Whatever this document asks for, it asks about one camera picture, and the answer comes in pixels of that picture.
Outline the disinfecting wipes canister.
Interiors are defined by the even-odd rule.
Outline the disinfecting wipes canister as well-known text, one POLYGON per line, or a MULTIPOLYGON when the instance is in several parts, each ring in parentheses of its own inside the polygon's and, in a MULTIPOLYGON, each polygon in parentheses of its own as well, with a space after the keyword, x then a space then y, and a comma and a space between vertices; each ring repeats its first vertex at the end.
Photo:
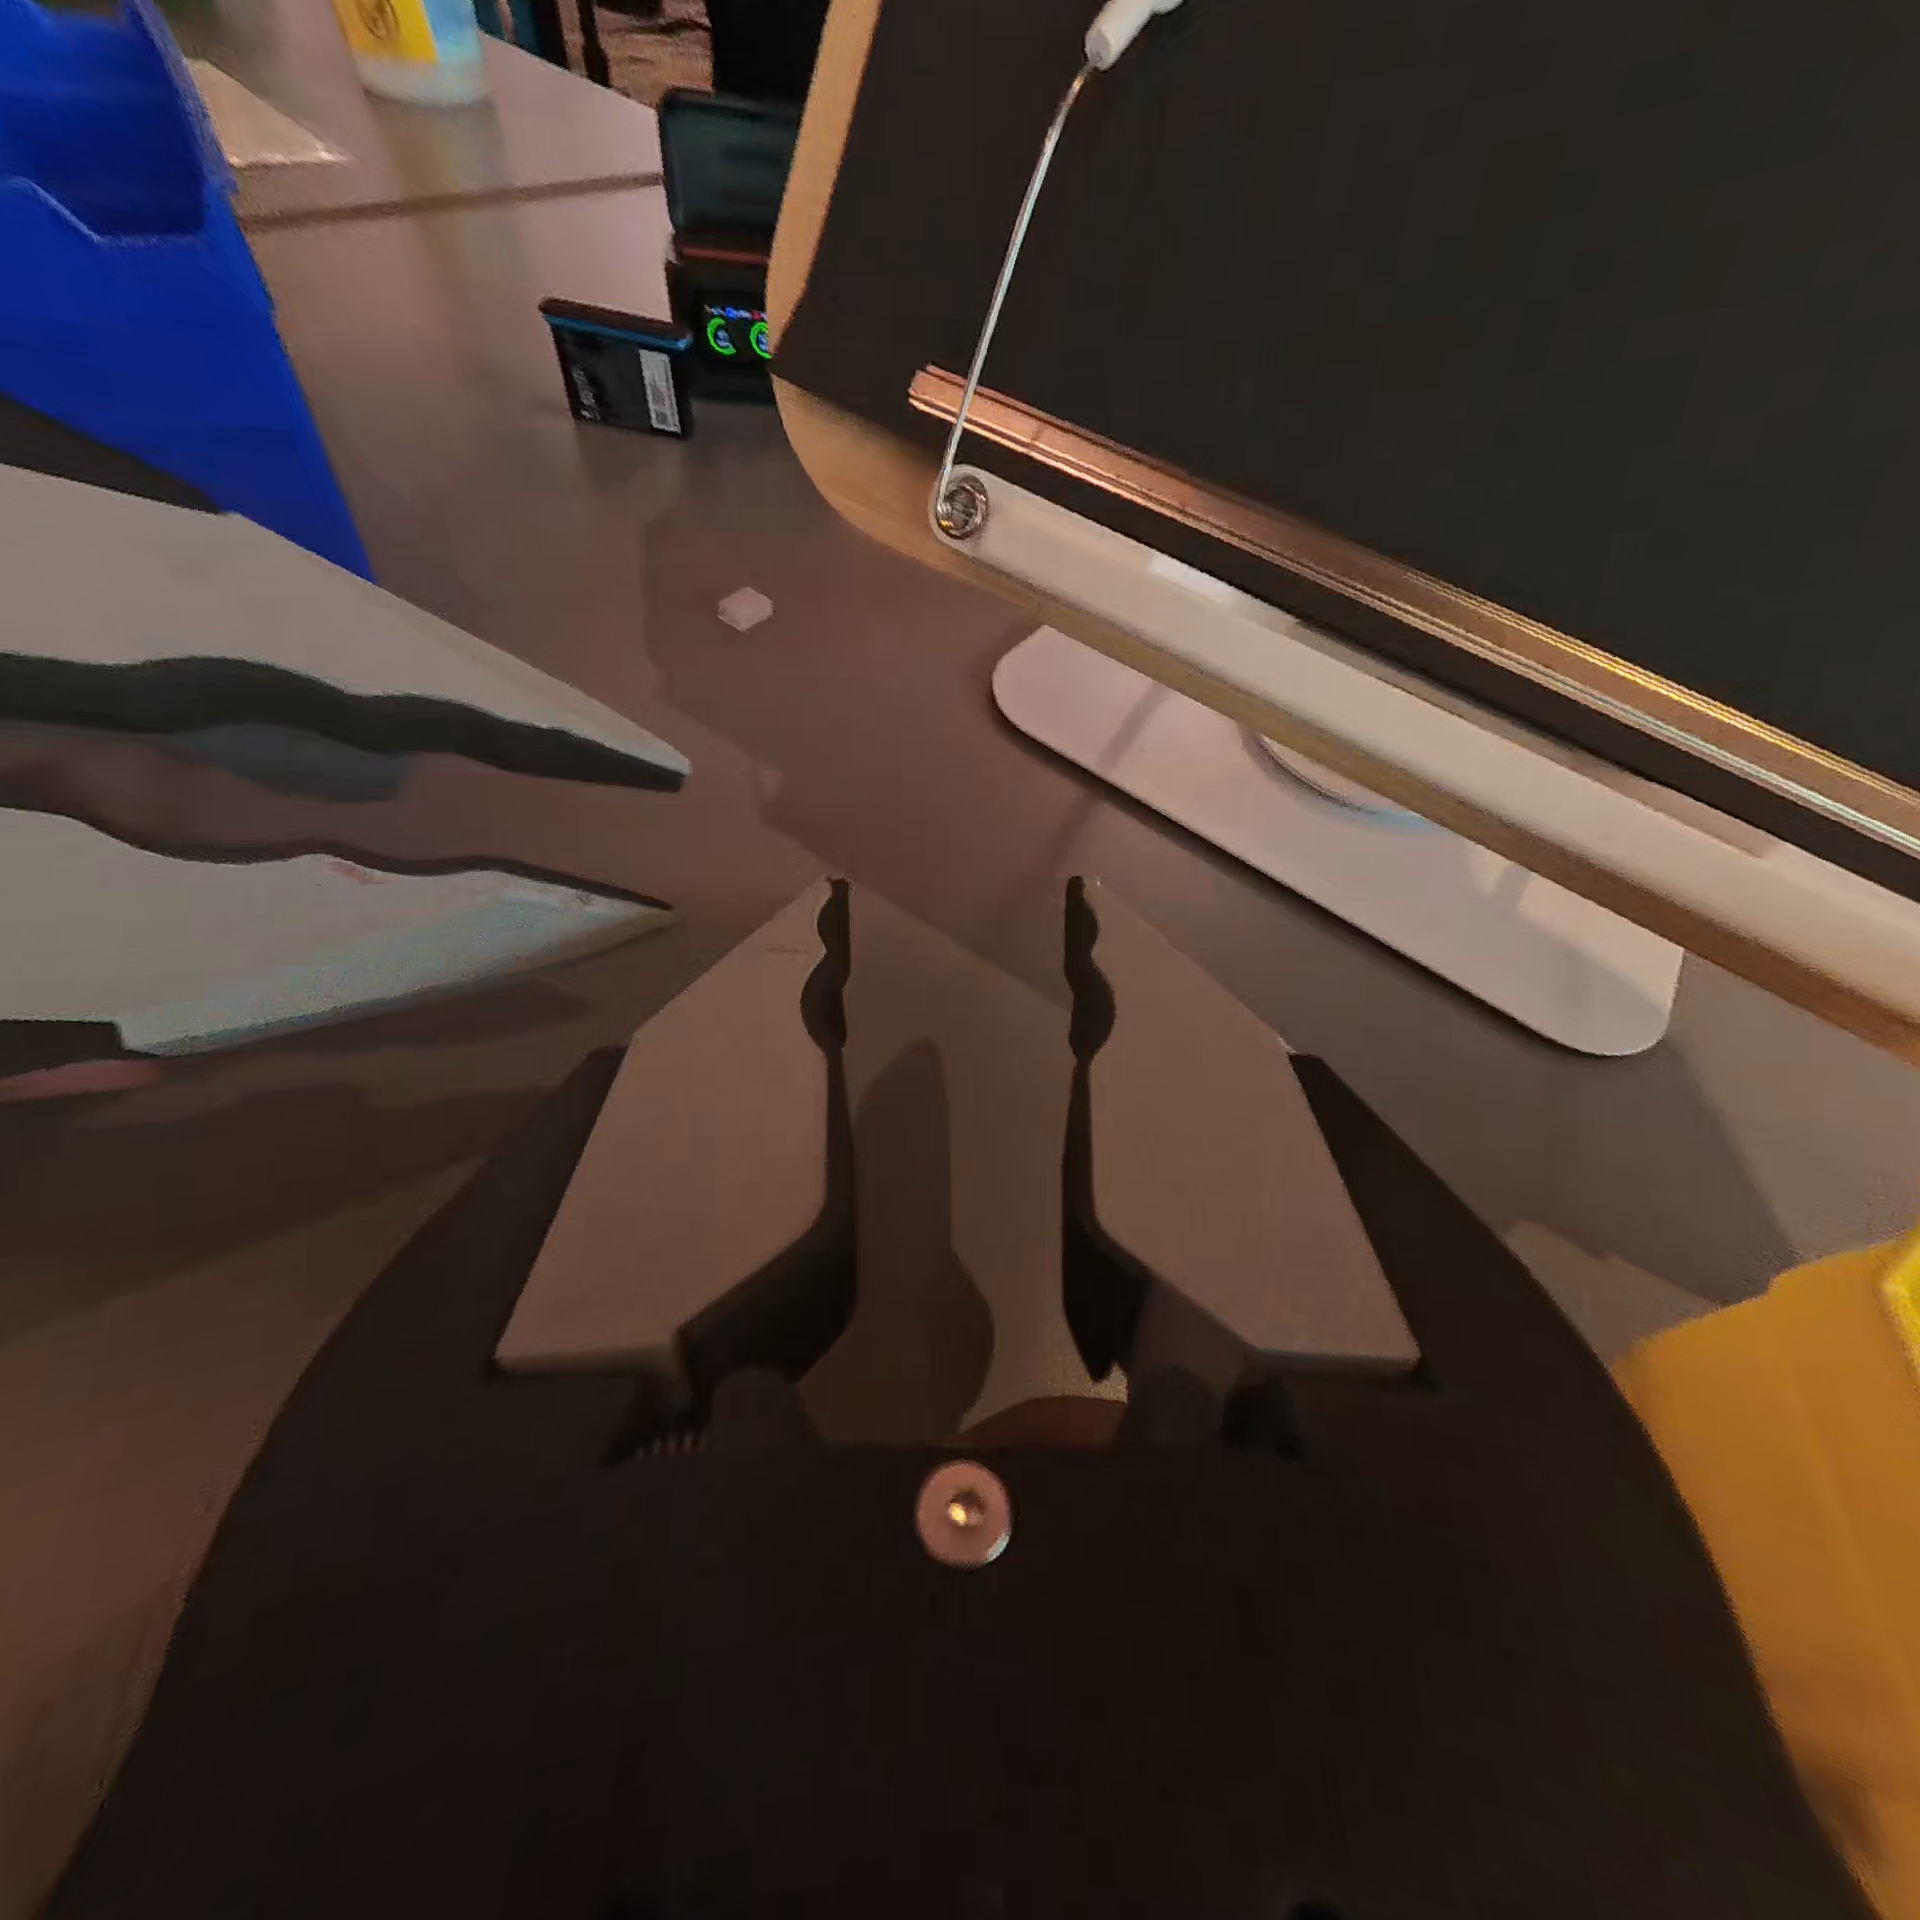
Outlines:
POLYGON ((492 97, 488 38, 474 2, 331 2, 364 90, 420 107, 492 97))

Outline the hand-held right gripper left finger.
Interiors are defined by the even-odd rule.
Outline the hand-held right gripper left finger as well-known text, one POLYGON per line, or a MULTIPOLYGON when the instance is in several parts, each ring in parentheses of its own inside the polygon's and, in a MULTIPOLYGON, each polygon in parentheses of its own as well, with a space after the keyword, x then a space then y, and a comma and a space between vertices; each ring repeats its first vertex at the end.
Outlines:
POLYGON ((806 1375, 857 1303, 850 889, 820 880, 639 1030, 496 1346, 655 1390, 806 1375))

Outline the printed paper sheet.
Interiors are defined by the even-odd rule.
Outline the printed paper sheet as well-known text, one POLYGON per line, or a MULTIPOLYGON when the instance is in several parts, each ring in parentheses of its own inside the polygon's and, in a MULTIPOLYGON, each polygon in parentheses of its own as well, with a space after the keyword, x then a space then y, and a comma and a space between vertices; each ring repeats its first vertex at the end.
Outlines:
POLYGON ((348 166, 350 155, 326 135, 302 126, 219 67, 191 57, 185 71, 200 91, 219 155, 236 174, 348 166))

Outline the black battery charger case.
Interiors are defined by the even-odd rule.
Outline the black battery charger case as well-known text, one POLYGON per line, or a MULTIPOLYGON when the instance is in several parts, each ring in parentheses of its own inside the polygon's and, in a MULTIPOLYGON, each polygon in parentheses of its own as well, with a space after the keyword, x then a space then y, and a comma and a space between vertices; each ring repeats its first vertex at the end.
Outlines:
POLYGON ((688 336, 699 399, 774 401, 766 274, 801 135, 801 107, 670 90, 656 107, 668 315, 688 336))

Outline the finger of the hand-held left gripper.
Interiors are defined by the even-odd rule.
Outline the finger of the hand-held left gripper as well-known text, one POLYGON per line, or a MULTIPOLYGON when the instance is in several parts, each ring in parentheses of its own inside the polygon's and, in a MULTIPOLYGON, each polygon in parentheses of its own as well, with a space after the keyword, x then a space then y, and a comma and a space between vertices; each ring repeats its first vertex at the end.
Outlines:
POLYGON ((251 519, 14 466, 2 713, 146 737, 280 729, 656 794, 688 779, 647 727, 251 519))
POLYGON ((9 810, 6 1057, 242 1048, 488 990, 665 923, 665 905, 511 872, 172 858, 9 810))

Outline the yellow plastic bin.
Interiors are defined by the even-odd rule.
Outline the yellow plastic bin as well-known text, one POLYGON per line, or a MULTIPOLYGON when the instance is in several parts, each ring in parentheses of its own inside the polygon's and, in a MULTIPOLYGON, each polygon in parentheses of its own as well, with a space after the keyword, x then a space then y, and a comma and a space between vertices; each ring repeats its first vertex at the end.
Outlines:
POLYGON ((1876 1915, 1918 1915, 1918 1230, 1652 1336, 1617 1384, 1876 1915))

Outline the black wooden book stand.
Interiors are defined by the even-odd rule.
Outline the black wooden book stand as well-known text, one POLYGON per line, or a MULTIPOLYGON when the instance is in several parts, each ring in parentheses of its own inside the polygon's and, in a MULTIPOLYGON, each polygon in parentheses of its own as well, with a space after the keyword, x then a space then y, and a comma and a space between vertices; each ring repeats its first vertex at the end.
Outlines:
POLYGON ((1916 1065, 1916 4, 833 4, 862 534, 1916 1065))

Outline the blue plastic bin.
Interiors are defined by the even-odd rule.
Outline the blue plastic bin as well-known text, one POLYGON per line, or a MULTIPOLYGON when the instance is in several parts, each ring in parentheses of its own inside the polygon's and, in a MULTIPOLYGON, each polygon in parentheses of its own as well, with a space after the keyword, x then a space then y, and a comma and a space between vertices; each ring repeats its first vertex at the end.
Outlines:
POLYGON ((2 4, 2 326, 9 402, 372 579, 153 4, 2 4))

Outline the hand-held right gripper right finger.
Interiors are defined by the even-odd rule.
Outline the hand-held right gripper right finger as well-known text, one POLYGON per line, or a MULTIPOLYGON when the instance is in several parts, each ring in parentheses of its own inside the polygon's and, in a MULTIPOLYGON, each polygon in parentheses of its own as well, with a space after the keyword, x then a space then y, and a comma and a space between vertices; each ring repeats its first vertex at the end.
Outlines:
POLYGON ((1289 1048, 1111 888, 1063 902, 1063 1307, 1096 1382, 1402 1382, 1420 1345, 1289 1048))

